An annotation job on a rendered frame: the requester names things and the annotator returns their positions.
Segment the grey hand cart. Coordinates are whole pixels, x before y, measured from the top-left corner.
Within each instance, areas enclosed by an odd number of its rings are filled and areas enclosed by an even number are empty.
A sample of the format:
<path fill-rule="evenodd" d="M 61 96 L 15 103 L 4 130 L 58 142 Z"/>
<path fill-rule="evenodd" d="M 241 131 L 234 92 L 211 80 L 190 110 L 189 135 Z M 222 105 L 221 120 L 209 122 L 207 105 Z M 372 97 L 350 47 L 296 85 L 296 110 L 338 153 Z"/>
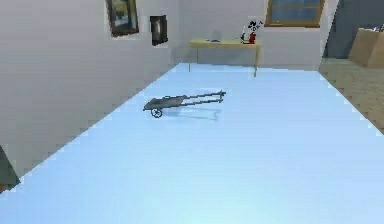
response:
<path fill-rule="evenodd" d="M 197 98 L 218 96 L 218 99 L 212 100 L 203 100 L 197 101 Z M 208 103 L 222 103 L 223 97 L 225 96 L 225 92 L 220 90 L 215 93 L 207 93 L 200 95 L 180 95 L 180 96 L 164 96 L 162 98 L 152 98 L 149 102 L 147 102 L 143 110 L 149 111 L 154 118 L 161 118 L 163 115 L 164 109 L 169 108 L 177 108 L 184 106 L 194 106 L 200 104 L 208 104 Z"/>

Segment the yellow wooden table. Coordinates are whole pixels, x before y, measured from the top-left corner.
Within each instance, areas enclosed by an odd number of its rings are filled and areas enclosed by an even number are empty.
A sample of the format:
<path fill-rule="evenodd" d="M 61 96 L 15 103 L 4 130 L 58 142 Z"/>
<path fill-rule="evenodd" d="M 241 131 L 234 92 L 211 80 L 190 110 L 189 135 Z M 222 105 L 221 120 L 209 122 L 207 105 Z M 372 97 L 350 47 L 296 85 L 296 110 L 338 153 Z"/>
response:
<path fill-rule="evenodd" d="M 195 48 L 196 50 L 199 50 L 200 48 L 234 48 L 254 50 L 255 59 L 253 64 L 253 76 L 256 76 L 257 74 L 261 49 L 261 45 L 258 42 L 242 43 L 240 40 L 220 40 L 218 42 L 212 42 L 211 40 L 207 41 L 205 39 L 193 39 L 188 42 L 188 46 L 190 49 Z"/>

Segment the red vase with plant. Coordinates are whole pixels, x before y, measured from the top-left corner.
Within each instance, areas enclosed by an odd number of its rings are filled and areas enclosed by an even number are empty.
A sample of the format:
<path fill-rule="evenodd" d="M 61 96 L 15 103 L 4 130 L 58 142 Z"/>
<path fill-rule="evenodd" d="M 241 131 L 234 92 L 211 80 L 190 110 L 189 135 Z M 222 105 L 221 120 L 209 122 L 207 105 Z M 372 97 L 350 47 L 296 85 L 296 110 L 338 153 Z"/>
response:
<path fill-rule="evenodd" d="M 248 24 L 249 38 L 248 42 L 254 44 L 257 36 L 257 31 L 264 25 L 261 20 L 251 20 Z"/>

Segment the tan wooden cabinet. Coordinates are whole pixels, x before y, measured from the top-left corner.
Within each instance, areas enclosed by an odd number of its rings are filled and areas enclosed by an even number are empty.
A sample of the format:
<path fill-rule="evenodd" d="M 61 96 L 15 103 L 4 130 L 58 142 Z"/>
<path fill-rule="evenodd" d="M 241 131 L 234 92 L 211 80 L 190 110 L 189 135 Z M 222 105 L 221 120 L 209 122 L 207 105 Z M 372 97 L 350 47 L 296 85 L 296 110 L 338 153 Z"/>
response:
<path fill-rule="evenodd" d="M 348 59 L 370 69 L 384 69 L 384 32 L 359 28 Z"/>

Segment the small black wall picture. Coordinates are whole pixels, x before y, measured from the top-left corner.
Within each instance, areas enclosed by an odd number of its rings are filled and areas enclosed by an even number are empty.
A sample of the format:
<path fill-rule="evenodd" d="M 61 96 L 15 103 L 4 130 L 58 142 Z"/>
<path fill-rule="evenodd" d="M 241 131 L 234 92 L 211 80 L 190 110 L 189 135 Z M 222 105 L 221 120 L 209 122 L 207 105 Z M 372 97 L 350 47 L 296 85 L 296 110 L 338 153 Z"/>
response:
<path fill-rule="evenodd" d="M 151 34 L 152 45 L 157 46 L 168 41 L 167 37 L 167 19 L 165 15 L 151 16 Z"/>

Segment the dark framed wall picture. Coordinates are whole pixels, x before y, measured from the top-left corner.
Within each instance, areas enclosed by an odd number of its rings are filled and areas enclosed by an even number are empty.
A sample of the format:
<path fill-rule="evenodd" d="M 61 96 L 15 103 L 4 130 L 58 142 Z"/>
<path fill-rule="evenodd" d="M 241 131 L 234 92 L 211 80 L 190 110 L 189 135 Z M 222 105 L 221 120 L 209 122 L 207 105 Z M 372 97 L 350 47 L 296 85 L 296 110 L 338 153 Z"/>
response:
<path fill-rule="evenodd" d="M 139 32 L 136 0 L 105 0 L 112 37 Z"/>

